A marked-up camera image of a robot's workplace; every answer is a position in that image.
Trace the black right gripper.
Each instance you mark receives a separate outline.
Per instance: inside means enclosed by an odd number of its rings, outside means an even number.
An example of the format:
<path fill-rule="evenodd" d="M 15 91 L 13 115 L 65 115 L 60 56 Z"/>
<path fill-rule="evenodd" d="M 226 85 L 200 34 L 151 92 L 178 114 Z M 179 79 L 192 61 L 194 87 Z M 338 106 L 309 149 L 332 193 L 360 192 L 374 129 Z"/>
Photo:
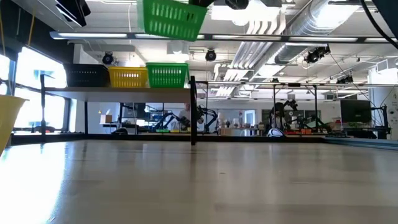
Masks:
<path fill-rule="evenodd" d="M 189 0 L 188 3 L 200 7 L 208 7 L 215 0 Z M 231 9 L 245 9 L 249 4 L 249 0 L 225 0 L 225 4 Z"/>

